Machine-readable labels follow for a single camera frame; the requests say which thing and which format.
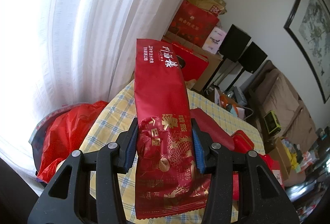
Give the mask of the red tin box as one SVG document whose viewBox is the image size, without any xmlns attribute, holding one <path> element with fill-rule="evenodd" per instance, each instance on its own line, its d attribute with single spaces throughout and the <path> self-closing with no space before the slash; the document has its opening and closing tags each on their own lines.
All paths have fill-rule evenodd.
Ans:
<svg viewBox="0 0 330 224">
<path fill-rule="evenodd" d="M 234 142 L 234 152 L 246 154 L 255 148 L 254 143 L 243 130 L 237 130 L 232 134 L 232 140 Z"/>
</svg>

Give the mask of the red snack packet gold print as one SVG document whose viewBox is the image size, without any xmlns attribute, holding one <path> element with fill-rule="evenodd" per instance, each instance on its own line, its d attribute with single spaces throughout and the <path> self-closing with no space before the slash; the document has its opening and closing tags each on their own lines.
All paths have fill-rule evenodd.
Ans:
<svg viewBox="0 0 330 224">
<path fill-rule="evenodd" d="M 196 167 L 185 81 L 171 44 L 137 40 L 134 98 L 138 119 L 137 219 L 205 207 L 210 178 Z"/>
</svg>

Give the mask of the white pink small box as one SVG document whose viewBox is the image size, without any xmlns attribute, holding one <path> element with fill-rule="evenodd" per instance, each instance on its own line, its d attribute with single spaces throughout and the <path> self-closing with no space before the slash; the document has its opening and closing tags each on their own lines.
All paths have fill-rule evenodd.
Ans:
<svg viewBox="0 0 330 224">
<path fill-rule="evenodd" d="M 224 30 L 222 30 L 219 27 L 214 27 L 212 32 L 205 40 L 202 49 L 211 54 L 216 54 L 225 36 L 226 36 L 226 32 Z"/>
</svg>

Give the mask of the green black portable device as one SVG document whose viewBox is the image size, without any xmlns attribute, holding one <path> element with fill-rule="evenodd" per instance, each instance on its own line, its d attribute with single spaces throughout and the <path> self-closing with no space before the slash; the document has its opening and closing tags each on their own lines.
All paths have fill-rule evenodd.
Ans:
<svg viewBox="0 0 330 224">
<path fill-rule="evenodd" d="M 270 110 L 263 117 L 267 132 L 270 136 L 275 136 L 281 131 L 281 125 L 275 114 L 275 111 Z"/>
</svg>

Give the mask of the yellow blue checked tablecloth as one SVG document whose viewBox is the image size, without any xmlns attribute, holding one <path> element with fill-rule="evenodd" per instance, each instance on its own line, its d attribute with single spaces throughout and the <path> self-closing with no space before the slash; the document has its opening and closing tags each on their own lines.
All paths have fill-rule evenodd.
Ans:
<svg viewBox="0 0 330 224">
<path fill-rule="evenodd" d="M 194 91 L 187 91 L 190 108 L 201 108 L 211 116 L 219 126 L 232 135 L 237 130 L 243 130 L 254 143 L 254 150 L 265 154 L 265 149 L 259 131 L 249 123 L 232 116 L 229 112 L 209 101 Z M 104 108 L 96 122 L 85 137 L 80 150 L 84 153 L 100 150 L 106 144 L 116 141 L 121 132 L 127 131 L 136 116 L 134 100 L 134 82 L 131 81 Z M 135 172 L 137 160 L 126 174 L 119 174 L 119 189 L 123 202 L 125 217 L 133 223 L 200 223 L 204 210 L 195 210 L 181 215 L 163 218 L 136 219 L 135 215 Z"/>
</svg>

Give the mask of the white sheer curtain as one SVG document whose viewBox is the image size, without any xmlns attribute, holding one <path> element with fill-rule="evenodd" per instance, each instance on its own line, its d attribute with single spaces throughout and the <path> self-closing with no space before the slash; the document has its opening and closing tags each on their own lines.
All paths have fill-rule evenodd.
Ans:
<svg viewBox="0 0 330 224">
<path fill-rule="evenodd" d="M 1 0 L 1 158 L 42 193 L 28 143 L 49 113 L 111 100 L 135 41 L 160 39 L 182 0 Z"/>
</svg>

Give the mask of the red plastic bag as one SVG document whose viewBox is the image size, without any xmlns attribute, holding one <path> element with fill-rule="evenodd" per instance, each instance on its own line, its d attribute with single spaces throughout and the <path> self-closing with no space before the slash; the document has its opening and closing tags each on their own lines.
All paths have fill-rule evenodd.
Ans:
<svg viewBox="0 0 330 224">
<path fill-rule="evenodd" d="M 78 150 L 99 114 L 107 106 L 100 100 L 83 103 L 56 116 L 46 129 L 37 178 L 45 183 L 56 173 L 57 165 Z"/>
</svg>

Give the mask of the red collection gift box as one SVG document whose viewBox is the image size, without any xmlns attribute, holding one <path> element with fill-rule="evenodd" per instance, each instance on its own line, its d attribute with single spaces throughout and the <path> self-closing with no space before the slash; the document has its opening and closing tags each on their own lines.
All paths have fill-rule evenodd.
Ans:
<svg viewBox="0 0 330 224">
<path fill-rule="evenodd" d="M 209 65 L 208 59 L 178 42 L 173 42 L 172 46 L 178 58 L 184 80 L 198 81 Z"/>
</svg>

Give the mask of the framed ink tree painting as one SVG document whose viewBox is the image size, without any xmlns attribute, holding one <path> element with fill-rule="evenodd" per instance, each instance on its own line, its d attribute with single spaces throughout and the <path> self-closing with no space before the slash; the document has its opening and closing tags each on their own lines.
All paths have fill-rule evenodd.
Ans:
<svg viewBox="0 0 330 224">
<path fill-rule="evenodd" d="M 308 62 L 326 103 L 329 99 L 329 0 L 295 0 L 284 29 Z"/>
</svg>

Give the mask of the brown sofa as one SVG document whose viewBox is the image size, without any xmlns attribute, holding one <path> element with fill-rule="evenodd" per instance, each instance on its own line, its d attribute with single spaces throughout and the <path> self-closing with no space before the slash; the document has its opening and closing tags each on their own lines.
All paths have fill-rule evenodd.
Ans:
<svg viewBox="0 0 330 224">
<path fill-rule="evenodd" d="M 264 116 L 274 111 L 281 125 L 276 137 L 286 137 L 292 143 L 308 148 L 317 140 L 316 126 L 302 98 L 288 78 L 267 60 L 245 90 L 253 108 L 252 124 L 263 141 L 271 139 Z"/>
</svg>

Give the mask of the black speaker on stand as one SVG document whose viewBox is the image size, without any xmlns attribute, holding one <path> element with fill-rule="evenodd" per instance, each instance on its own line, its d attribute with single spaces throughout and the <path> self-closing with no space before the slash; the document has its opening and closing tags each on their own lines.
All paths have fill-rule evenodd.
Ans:
<svg viewBox="0 0 330 224">
<path fill-rule="evenodd" d="M 225 60 L 229 59 L 231 62 L 238 61 L 239 57 L 244 52 L 250 40 L 251 37 L 248 33 L 246 33 L 234 24 L 231 25 L 228 32 L 226 33 L 226 36 L 224 37 L 222 44 L 218 49 L 218 52 L 223 56 L 223 59 L 213 71 L 210 78 L 207 80 L 206 84 L 202 89 L 202 92 L 205 92 L 207 90 L 208 86 L 224 64 Z"/>
<path fill-rule="evenodd" d="M 262 65 L 266 58 L 267 54 L 255 42 L 251 42 L 238 59 L 238 63 L 242 66 L 242 69 L 225 89 L 225 92 L 230 91 L 244 72 L 253 74 Z"/>
</svg>

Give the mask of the cardboard box with items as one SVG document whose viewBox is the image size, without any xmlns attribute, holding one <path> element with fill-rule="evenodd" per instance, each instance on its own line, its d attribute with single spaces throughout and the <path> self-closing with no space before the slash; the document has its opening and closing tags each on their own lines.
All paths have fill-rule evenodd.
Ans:
<svg viewBox="0 0 330 224">
<path fill-rule="evenodd" d="M 318 160 L 314 151 L 302 154 L 296 144 L 287 139 L 276 138 L 273 149 L 267 154 L 275 162 L 272 171 L 283 187 L 301 184 L 306 179 L 306 172 Z"/>
</svg>

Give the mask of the brown cardboard box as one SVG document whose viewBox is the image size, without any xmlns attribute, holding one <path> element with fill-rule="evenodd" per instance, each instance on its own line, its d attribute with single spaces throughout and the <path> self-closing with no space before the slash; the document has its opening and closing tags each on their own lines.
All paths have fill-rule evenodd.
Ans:
<svg viewBox="0 0 330 224">
<path fill-rule="evenodd" d="M 185 39 L 178 37 L 174 33 L 171 33 L 167 31 L 163 38 L 162 41 L 167 42 L 169 44 L 172 44 L 173 42 L 178 42 L 181 45 L 184 45 L 185 47 L 192 49 L 194 52 L 205 56 L 208 59 L 209 65 L 207 66 L 206 70 L 203 72 L 201 77 L 199 78 L 198 81 L 191 80 L 191 81 L 186 81 L 189 85 L 189 89 L 194 89 L 197 92 L 201 92 L 204 85 L 206 84 L 207 80 L 210 78 L 212 75 L 213 71 L 216 69 L 218 64 L 222 61 L 222 57 L 218 54 L 211 54 L 205 50 L 203 50 L 201 47 L 198 47 L 197 45 L 194 45 Z"/>
</svg>

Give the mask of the dark red gift box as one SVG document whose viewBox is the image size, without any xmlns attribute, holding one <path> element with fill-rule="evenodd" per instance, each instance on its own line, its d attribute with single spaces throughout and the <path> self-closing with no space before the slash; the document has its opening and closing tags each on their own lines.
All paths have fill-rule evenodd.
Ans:
<svg viewBox="0 0 330 224">
<path fill-rule="evenodd" d="M 202 47 L 218 22 L 217 16 L 183 0 L 168 31 Z"/>
</svg>

